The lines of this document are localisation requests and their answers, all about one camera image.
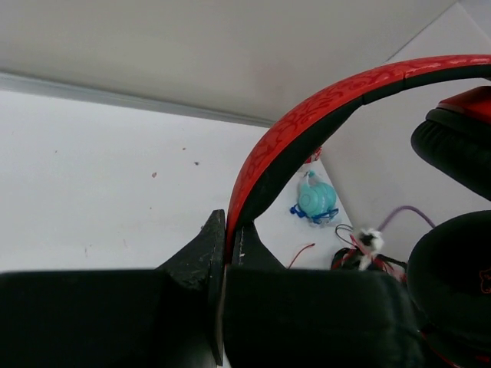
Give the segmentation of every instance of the black padding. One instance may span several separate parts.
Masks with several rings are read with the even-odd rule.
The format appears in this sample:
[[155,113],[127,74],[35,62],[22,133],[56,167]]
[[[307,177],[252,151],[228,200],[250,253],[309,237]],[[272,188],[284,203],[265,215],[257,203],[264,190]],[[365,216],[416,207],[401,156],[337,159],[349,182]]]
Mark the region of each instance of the black padding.
[[422,366],[409,298],[382,272],[227,268],[223,334],[234,368]]
[[491,126],[442,109],[428,113],[411,137],[426,162],[491,200]]
[[444,222],[416,244],[407,285],[437,329],[491,351],[491,211]]

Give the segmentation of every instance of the red textured pattern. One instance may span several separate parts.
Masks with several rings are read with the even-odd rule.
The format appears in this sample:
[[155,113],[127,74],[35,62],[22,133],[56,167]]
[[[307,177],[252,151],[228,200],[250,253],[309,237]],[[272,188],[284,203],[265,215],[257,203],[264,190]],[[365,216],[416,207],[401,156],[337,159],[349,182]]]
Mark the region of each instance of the red textured pattern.
[[321,153],[322,147],[317,148],[314,154],[310,155],[310,157],[307,158],[304,163],[313,163],[314,161],[317,161],[321,157]]
[[491,64],[491,55],[452,55],[426,57],[384,65],[341,80],[320,90],[284,115],[258,141],[245,160],[233,187],[227,215],[227,253],[232,252],[232,236],[239,214],[254,184],[275,157],[291,141],[322,117],[371,90],[419,74],[464,66]]

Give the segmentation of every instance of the cable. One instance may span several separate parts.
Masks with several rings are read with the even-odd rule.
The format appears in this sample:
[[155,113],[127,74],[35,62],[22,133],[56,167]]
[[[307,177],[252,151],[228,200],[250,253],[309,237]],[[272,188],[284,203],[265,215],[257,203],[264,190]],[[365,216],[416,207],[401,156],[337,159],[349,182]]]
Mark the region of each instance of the cable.
[[334,233],[336,234],[336,236],[339,238],[339,240],[342,240],[343,242],[349,244],[349,245],[353,245],[351,243],[351,241],[343,238],[340,234],[339,234],[339,230],[345,230],[347,232],[353,232],[353,226],[351,225],[348,225],[348,224],[339,224],[337,225],[335,228],[334,228]]
[[387,218],[385,220],[382,221],[382,223],[380,224],[380,226],[378,227],[378,231],[379,232],[382,232],[383,230],[385,230],[385,228],[387,227],[387,225],[390,224],[390,222],[394,219],[394,217],[399,213],[399,212],[402,212],[404,210],[407,210],[407,211],[413,211],[413,212],[416,212],[420,217],[423,218],[424,221],[426,221],[428,223],[429,226],[431,226],[432,228],[435,228],[436,225],[433,221],[431,221],[431,219],[426,216],[423,211],[421,211],[420,209],[417,209],[416,207],[412,206],[412,205],[402,205],[400,207],[397,207],[396,209],[394,209],[390,214],[389,216],[387,216]]
[[309,244],[309,245],[306,245],[304,248],[300,249],[300,251],[297,253],[297,255],[292,259],[292,261],[290,262],[290,265],[287,267],[287,268],[291,268],[292,265],[295,263],[295,261],[297,260],[298,256],[305,250],[305,249],[309,249],[309,248],[312,248],[313,246],[315,245],[315,243],[312,243],[312,244]]

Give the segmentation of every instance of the blue plastic object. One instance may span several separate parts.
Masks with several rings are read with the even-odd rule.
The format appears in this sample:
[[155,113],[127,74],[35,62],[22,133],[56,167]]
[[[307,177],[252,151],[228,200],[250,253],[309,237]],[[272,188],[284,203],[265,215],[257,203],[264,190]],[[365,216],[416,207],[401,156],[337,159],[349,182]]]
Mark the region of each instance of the blue plastic object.
[[330,222],[338,213],[335,208],[338,196],[332,186],[323,182],[315,172],[308,171],[298,187],[297,204],[290,208],[290,213],[298,217],[307,217],[314,223]]

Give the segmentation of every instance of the red wire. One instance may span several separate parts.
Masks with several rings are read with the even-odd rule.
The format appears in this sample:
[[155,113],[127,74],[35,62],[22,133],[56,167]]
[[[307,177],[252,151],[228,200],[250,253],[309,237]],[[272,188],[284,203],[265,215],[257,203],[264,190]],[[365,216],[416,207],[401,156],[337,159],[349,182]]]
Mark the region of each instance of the red wire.
[[294,263],[295,261],[297,260],[298,256],[305,250],[305,249],[309,249],[309,248],[312,248],[313,246],[315,245],[315,243],[312,243],[312,244],[309,244],[309,245],[306,245],[304,248],[300,249],[300,251],[297,253],[297,255],[293,258],[293,260],[290,262],[290,265],[287,267],[287,268],[290,268]]

